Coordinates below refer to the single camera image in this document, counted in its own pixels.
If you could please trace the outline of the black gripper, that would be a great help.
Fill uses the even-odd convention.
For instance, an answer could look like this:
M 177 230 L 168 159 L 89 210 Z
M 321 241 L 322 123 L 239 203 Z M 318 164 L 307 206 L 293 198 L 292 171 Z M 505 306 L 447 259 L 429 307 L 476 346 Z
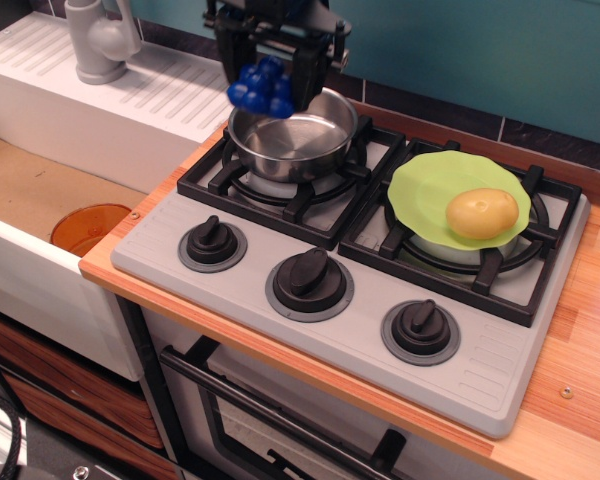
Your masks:
M 291 93 L 296 112 L 322 92 L 330 66 L 348 62 L 351 25 L 327 1 L 208 1 L 204 26 L 216 37 L 229 84 L 242 68 L 255 64 L 262 46 L 293 55 Z

